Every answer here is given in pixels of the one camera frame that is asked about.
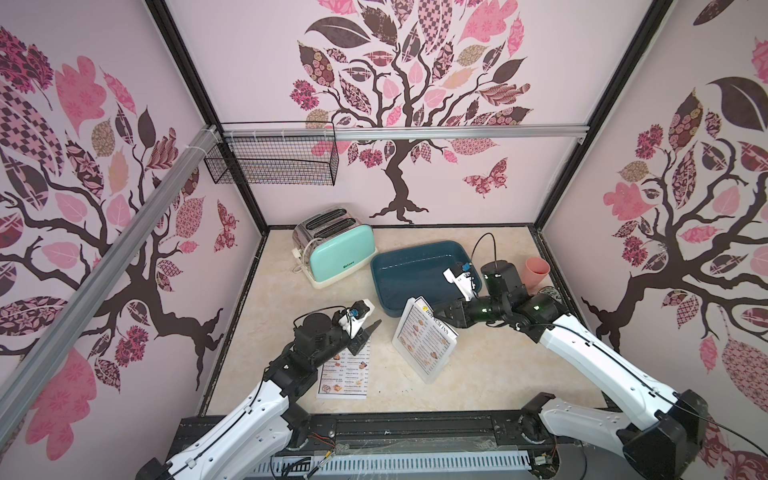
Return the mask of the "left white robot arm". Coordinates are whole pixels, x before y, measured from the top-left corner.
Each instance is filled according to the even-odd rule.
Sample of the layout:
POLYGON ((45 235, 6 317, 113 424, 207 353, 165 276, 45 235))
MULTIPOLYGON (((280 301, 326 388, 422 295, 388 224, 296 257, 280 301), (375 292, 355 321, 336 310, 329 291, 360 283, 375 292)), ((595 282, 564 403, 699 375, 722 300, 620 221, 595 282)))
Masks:
POLYGON ((303 444, 310 415, 298 405, 318 381, 319 369, 345 351, 356 355, 381 324, 367 299, 332 315, 323 309, 298 317, 293 340, 265 368, 253 391, 207 433, 161 462, 149 460, 138 479, 243 479, 291 443, 303 444))

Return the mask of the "old printed menu sheet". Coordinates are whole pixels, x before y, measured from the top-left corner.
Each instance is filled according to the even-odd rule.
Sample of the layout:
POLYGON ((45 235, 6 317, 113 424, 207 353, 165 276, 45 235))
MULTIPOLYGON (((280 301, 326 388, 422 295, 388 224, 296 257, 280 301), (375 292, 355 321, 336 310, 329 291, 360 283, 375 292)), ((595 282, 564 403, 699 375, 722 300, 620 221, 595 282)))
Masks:
POLYGON ((317 398, 365 400, 368 393, 371 349, 366 344, 356 355, 348 350, 335 355, 320 369, 317 398))

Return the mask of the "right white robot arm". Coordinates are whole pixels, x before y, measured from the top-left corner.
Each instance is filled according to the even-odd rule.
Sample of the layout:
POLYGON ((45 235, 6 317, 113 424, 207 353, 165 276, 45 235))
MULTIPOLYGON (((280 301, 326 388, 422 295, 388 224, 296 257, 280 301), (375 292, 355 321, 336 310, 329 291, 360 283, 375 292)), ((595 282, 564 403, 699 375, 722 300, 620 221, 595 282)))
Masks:
POLYGON ((485 296, 475 291, 471 263, 444 271, 461 296, 436 307, 436 318, 460 329, 510 327, 567 361, 617 407, 609 413, 541 392, 521 410, 520 435, 530 444, 570 437, 624 458, 645 479, 681 478, 704 444, 706 401, 692 390, 675 391, 607 348, 552 296, 529 294, 513 264, 494 261, 481 271, 485 296))

